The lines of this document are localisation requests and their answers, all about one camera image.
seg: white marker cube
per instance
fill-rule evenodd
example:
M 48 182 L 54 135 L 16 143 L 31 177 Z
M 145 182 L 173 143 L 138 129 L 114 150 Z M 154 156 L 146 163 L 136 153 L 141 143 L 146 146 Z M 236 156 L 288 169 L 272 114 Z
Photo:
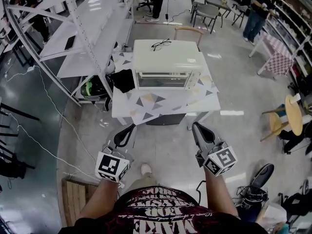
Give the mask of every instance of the white marker cube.
M 127 159 L 115 157 L 110 154 L 98 153 L 96 176 L 118 183 L 130 168 Z
M 230 170 L 237 163 L 237 157 L 232 146 L 226 147 L 207 156 L 204 162 L 206 167 L 215 176 Z

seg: oven handle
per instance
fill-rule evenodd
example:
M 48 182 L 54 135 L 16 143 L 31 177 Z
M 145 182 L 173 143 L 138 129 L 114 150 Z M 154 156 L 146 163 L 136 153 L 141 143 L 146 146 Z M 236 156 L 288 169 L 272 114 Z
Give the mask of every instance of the oven handle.
M 189 77 L 189 74 L 186 73 L 185 75 L 144 75 L 142 72 L 139 72 L 140 76 L 142 78 L 159 78 L 159 77 L 164 77 L 164 78 L 187 78 Z

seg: oven glass window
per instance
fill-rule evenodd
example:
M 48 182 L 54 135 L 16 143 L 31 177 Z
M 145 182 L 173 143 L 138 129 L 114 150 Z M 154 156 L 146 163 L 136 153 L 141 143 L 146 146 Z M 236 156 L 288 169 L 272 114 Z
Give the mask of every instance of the oven glass window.
M 184 87 L 188 73 L 137 73 L 139 87 Z

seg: wooden stool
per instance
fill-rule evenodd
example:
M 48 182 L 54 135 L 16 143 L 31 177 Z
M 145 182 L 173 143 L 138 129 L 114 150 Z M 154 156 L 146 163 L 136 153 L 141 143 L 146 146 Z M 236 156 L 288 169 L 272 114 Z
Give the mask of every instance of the wooden stool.
M 273 135 L 279 135 L 281 131 L 288 125 L 290 125 L 292 132 L 299 136 L 302 133 L 303 123 L 302 123 L 302 115 L 299 108 L 298 103 L 295 101 L 291 103 L 291 100 L 293 99 L 293 96 L 287 95 L 285 99 L 285 107 L 284 108 L 278 108 L 275 110 L 270 110 L 263 112 L 262 114 L 268 114 L 270 113 L 270 129 L 271 133 L 261 139 L 260 141 L 264 141 L 265 139 L 273 136 Z M 282 123 L 280 117 L 276 112 L 280 111 L 286 111 L 286 116 L 288 121 Z

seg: red and white checkered cloth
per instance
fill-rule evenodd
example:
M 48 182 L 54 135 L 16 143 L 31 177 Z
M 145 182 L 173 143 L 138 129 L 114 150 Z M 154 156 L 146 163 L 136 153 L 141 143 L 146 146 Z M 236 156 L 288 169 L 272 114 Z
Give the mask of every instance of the red and white checkered cloth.
M 286 75 L 293 66 L 293 59 L 285 44 L 267 33 L 264 33 L 263 41 L 273 49 L 273 54 L 264 68 L 276 75 Z

